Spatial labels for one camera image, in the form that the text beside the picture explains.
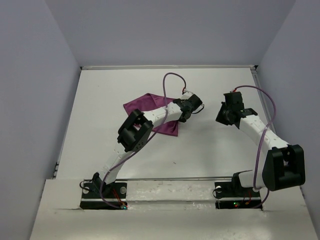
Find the purple cloth napkin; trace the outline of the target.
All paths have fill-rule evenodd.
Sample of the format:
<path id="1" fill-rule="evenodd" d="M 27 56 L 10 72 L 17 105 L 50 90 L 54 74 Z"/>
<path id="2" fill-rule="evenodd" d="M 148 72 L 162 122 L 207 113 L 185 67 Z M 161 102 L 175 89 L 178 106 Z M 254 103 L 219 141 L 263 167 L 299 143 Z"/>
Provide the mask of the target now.
<path id="1" fill-rule="evenodd" d="M 152 93 L 146 93 L 123 104 L 123 108 L 128 115 L 130 115 L 135 109 L 139 109 L 141 112 L 144 112 L 152 111 L 164 106 L 164 97 Z M 154 128 L 153 131 L 158 131 L 158 133 L 162 135 L 177 137 L 179 133 L 179 123 L 177 120 L 170 121 L 165 123 L 162 127 Z"/>

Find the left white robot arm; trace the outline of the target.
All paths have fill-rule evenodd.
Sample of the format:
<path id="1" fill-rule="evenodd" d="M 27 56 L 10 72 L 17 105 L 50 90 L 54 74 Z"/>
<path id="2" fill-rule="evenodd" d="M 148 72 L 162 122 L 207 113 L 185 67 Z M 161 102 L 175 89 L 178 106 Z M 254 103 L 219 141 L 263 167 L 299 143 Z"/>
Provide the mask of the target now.
<path id="1" fill-rule="evenodd" d="M 94 193 L 101 198 L 110 194 L 110 184 L 115 182 L 124 163 L 145 147 L 153 130 L 159 130 L 169 122 L 184 123 L 203 108 L 201 99 L 187 92 L 165 106 L 150 111 L 133 110 L 119 128 L 117 143 L 106 164 L 92 177 Z"/>

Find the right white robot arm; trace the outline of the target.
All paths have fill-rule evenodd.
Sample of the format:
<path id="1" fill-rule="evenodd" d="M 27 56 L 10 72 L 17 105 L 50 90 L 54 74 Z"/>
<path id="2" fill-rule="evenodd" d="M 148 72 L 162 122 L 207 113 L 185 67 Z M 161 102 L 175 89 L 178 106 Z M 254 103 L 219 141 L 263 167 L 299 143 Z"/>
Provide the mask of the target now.
<path id="1" fill-rule="evenodd" d="M 249 188 L 267 188 L 274 192 L 302 186 L 306 182 L 303 148 L 278 137 L 262 122 L 256 111 L 245 108 L 240 92 L 225 93 L 224 97 L 216 121 L 236 126 L 257 145 L 257 156 L 265 156 L 262 169 L 256 165 L 254 170 L 235 173 L 238 179 L 230 183 L 231 192 L 242 196 Z"/>

